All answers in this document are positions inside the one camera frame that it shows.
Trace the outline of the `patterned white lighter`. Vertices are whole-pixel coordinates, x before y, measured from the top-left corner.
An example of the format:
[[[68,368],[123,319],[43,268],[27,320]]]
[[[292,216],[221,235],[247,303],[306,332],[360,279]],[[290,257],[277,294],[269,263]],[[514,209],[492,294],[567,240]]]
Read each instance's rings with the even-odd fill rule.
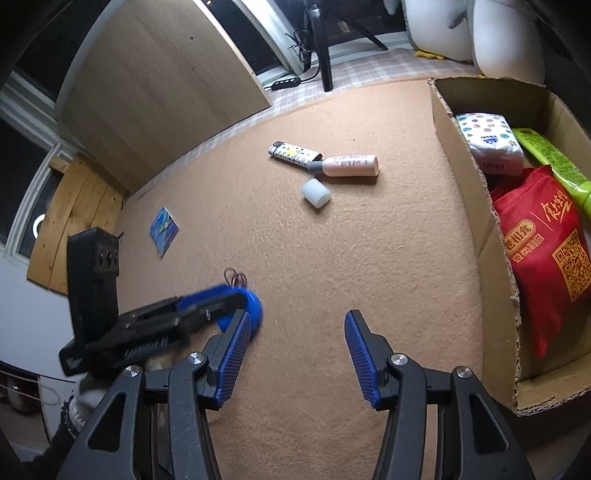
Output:
[[[284,141],[273,142],[267,152],[273,158],[303,167],[304,169],[307,169],[308,164],[311,162],[322,160],[322,153]]]

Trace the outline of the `light wooden board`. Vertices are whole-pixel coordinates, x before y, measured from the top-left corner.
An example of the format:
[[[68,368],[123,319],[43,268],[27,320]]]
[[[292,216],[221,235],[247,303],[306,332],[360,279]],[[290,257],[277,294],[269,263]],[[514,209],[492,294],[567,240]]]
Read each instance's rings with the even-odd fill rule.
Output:
[[[60,133],[135,192],[270,105],[204,3],[111,1],[76,52],[55,108]]]

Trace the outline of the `black tripod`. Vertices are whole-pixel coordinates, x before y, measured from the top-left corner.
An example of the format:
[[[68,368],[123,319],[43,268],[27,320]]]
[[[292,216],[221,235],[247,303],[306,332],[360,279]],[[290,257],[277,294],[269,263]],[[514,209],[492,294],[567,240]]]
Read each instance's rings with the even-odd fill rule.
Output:
[[[304,1],[301,34],[304,37],[304,71],[311,54],[318,59],[318,74],[325,92],[334,89],[329,48],[352,39],[366,38],[382,51],[389,47],[378,35],[388,33],[393,17],[383,1]]]

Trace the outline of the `blue round container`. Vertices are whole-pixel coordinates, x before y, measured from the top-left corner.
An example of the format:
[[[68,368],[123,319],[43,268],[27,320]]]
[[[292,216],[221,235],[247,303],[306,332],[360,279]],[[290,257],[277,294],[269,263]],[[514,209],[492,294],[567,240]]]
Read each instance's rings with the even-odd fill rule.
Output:
[[[259,297],[256,296],[247,288],[243,287],[226,287],[225,293],[228,295],[239,295],[239,305],[235,309],[242,309],[249,313],[250,320],[252,321],[252,336],[256,335],[259,331],[259,327],[263,322],[263,304],[260,302]],[[228,329],[232,318],[233,312],[222,315],[216,321],[216,325],[222,332]]]

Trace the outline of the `large penguin plush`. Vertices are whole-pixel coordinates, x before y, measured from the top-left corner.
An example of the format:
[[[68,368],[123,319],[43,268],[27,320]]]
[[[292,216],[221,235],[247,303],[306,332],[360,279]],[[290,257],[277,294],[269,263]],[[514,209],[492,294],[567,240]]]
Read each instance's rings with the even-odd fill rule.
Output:
[[[473,61],[466,1],[402,1],[409,41],[418,57]]]

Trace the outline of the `black power strip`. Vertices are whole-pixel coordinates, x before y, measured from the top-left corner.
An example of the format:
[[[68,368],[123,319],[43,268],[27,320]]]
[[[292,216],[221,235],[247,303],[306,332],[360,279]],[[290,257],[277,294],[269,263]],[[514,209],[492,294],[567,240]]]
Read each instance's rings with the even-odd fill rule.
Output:
[[[271,84],[270,89],[273,91],[280,91],[284,89],[297,88],[300,85],[300,77],[291,77],[274,81],[273,84]]]

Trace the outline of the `small penguin plush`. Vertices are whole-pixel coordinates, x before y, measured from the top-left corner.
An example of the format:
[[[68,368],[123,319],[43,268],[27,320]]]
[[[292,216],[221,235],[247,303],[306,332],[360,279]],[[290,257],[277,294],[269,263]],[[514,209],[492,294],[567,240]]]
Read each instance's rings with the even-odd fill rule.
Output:
[[[536,14],[526,1],[476,0],[471,3],[469,19],[474,60],[482,74],[544,83]]]

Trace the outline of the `red bag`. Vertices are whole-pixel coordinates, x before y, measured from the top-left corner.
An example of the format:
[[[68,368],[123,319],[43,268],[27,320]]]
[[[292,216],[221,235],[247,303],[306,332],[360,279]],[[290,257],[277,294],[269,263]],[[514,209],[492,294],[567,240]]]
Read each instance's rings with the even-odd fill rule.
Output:
[[[491,197],[533,351],[542,358],[590,299],[590,256],[579,212],[548,166],[505,179]]]

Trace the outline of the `blue tissue pack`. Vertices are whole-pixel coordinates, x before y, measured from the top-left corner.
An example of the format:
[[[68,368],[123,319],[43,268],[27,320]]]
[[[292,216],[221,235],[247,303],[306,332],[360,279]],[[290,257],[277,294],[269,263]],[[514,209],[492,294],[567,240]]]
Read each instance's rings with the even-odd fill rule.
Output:
[[[149,228],[156,252],[162,258],[179,231],[178,224],[166,207],[161,207]]]

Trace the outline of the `pine wood panel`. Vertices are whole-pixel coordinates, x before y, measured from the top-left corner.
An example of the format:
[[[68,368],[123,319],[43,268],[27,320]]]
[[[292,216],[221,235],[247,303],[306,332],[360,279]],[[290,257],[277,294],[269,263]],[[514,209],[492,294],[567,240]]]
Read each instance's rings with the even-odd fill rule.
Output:
[[[93,227],[109,233],[123,203],[123,192],[77,154],[71,161],[54,156],[50,167],[63,175],[49,203],[33,246],[27,279],[61,295],[68,294],[67,241]]]

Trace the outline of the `pink bottle grey cap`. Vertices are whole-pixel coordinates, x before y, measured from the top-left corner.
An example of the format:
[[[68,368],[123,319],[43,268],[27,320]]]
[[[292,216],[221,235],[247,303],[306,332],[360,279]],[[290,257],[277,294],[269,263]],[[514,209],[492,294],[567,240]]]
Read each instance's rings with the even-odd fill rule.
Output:
[[[315,160],[308,164],[311,175],[328,177],[377,177],[380,173],[378,157],[375,155],[346,155]]]

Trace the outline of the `green tube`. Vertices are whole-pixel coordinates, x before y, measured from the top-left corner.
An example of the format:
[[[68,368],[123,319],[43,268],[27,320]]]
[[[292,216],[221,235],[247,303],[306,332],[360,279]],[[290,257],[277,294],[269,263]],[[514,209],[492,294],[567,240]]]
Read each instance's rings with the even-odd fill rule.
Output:
[[[554,176],[569,193],[577,207],[590,215],[590,179],[556,146],[531,128],[513,128],[518,142],[542,165],[551,167]]]

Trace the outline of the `white Vinda tissue pack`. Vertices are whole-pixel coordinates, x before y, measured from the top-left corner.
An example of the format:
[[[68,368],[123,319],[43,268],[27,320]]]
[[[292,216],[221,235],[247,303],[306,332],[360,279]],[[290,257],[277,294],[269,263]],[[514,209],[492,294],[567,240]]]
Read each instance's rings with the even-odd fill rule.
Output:
[[[457,115],[456,121],[484,174],[516,177],[522,174],[524,154],[504,116],[464,113]]]

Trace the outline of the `plaid bed sheet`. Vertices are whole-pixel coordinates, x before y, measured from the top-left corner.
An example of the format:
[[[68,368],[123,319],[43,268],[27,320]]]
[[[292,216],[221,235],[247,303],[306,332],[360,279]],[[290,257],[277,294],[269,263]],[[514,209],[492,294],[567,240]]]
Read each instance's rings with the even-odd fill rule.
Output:
[[[435,77],[476,76],[477,74],[476,66],[471,63],[450,59],[428,59],[417,56],[413,50],[402,48],[339,63],[332,67],[332,80],[334,81],[332,91],[325,92],[322,81],[315,79],[302,83],[297,88],[273,92],[270,94],[270,98],[273,100],[273,105],[270,108],[254,114],[200,143],[149,180],[137,192],[131,194],[128,201],[133,202],[139,199],[175,171],[192,163],[200,155],[211,151],[217,145],[228,141],[246,129],[304,107],[318,99],[377,83]]]

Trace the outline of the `white translucent cap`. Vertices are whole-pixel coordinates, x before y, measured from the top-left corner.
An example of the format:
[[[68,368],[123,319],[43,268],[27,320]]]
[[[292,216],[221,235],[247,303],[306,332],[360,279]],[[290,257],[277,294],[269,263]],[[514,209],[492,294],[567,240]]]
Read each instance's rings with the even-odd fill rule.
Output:
[[[332,192],[318,179],[311,178],[301,187],[301,196],[315,209],[321,209],[332,199]]]

